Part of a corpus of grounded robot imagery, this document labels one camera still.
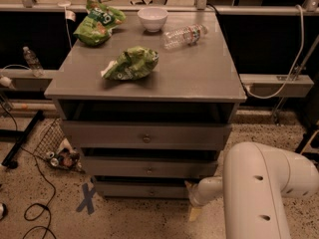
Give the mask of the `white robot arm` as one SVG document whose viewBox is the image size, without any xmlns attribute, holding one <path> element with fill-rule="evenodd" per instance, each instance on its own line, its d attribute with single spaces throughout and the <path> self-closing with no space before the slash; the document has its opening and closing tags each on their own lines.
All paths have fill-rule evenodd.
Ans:
<svg viewBox="0 0 319 239">
<path fill-rule="evenodd" d="M 185 186 L 194 208 L 223 198 L 226 239 L 291 239 L 282 199 L 314 195 L 319 172 L 299 153 L 241 142 L 225 156 L 220 177 Z"/>
</svg>

